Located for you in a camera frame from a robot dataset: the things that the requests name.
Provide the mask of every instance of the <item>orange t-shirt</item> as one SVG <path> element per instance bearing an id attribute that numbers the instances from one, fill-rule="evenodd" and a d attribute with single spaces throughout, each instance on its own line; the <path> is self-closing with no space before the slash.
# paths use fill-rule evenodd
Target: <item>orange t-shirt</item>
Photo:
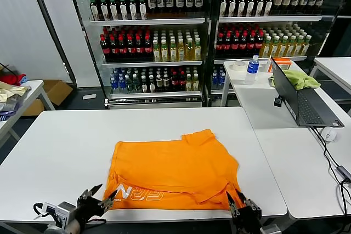
<path id="1" fill-rule="evenodd" d="M 105 197 L 118 189 L 112 209 L 228 210 L 238 207 L 237 161 L 209 129 L 181 140 L 118 142 Z"/>

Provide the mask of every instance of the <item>white wall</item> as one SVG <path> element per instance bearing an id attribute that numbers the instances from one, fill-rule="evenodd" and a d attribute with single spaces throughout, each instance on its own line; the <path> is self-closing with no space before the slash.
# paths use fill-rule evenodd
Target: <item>white wall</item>
<path id="1" fill-rule="evenodd" d="M 72 82 L 37 1 L 0 0 L 0 8 L 0 62 L 13 65 L 28 79 Z"/>
<path id="2" fill-rule="evenodd" d="M 44 0 L 78 87 L 100 86 L 73 0 Z"/>

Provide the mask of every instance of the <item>drink display cooler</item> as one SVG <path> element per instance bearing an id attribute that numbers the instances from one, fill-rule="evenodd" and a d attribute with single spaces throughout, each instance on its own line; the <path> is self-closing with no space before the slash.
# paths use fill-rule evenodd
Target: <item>drink display cooler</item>
<path id="1" fill-rule="evenodd" d="M 105 106 L 127 109 L 217 106 L 223 62 L 253 54 L 308 68 L 345 0 L 73 1 Z"/>

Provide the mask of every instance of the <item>shelf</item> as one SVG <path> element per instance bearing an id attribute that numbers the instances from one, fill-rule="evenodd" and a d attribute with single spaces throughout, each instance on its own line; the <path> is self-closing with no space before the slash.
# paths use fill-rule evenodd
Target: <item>shelf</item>
<path id="1" fill-rule="evenodd" d="M 323 16 L 232 16 L 219 18 L 219 23 L 242 23 L 242 22 L 299 22 L 319 21 Z"/>
<path id="2" fill-rule="evenodd" d="M 180 24 L 203 24 L 204 18 L 188 19 L 137 19 L 137 20 L 102 20 L 90 21 L 94 26 L 135 26 L 135 25 L 180 25 Z"/>
<path id="3" fill-rule="evenodd" d="M 299 57 L 288 57 L 292 61 L 305 60 L 307 56 L 299 56 Z M 235 61 L 235 60 L 251 60 L 251 58 L 237 58 L 237 59 L 222 59 L 222 60 L 214 60 L 214 64 L 223 64 L 226 61 Z M 259 58 L 258 60 L 268 60 L 268 58 Z"/>
<path id="4" fill-rule="evenodd" d="M 169 92 L 169 93 L 130 93 L 110 94 L 110 100 L 166 99 L 200 97 L 201 92 Z"/>
<path id="5" fill-rule="evenodd" d="M 103 63 L 107 68 L 133 68 L 133 67 L 164 67 L 164 66 L 193 66 L 201 65 L 202 60 L 196 61 L 168 61 L 168 62 L 132 62 L 132 63 Z"/>

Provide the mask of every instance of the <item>table surface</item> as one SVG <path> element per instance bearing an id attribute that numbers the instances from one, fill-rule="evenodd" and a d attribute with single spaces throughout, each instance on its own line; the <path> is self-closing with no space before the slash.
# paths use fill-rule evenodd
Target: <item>table surface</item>
<path id="1" fill-rule="evenodd" d="M 214 107 L 41 113 L 0 165 L 0 221 L 33 222 L 34 203 L 76 204 L 83 190 L 100 183 L 95 197 L 102 198 L 118 141 L 177 140 L 207 128 L 239 162 L 243 193 L 263 215 L 285 215 L 285 202 L 245 111 Z M 109 222 L 228 217 L 223 210 L 120 209 L 104 215 Z"/>
<path id="2" fill-rule="evenodd" d="M 314 61 L 351 89 L 351 57 L 315 58 Z"/>
<path id="3" fill-rule="evenodd" d="M 23 98 L 22 106 L 17 110 L 17 113 L 14 116 L 11 116 L 8 120 L 0 122 L 0 138 L 4 136 L 8 129 L 10 129 L 13 124 L 21 117 L 25 110 L 32 104 L 32 102 L 38 97 L 39 89 L 43 87 L 44 82 L 39 81 L 27 81 L 21 86 L 30 86 L 32 89 L 28 91 Z"/>
<path id="4" fill-rule="evenodd" d="M 342 215 L 341 194 L 332 173 L 328 172 L 322 145 L 309 128 L 297 126 L 285 104 L 281 108 L 273 106 L 278 93 L 269 86 L 268 78 L 272 73 L 259 72 L 254 85 L 244 85 L 246 72 L 231 70 L 231 64 L 225 62 L 225 69 L 272 169 L 290 217 Z M 294 62 L 290 69 L 301 70 Z M 351 171 L 351 119 L 321 88 L 316 92 L 345 124 L 344 128 L 337 129 L 338 138 L 328 144 L 328 149 L 339 164 Z"/>

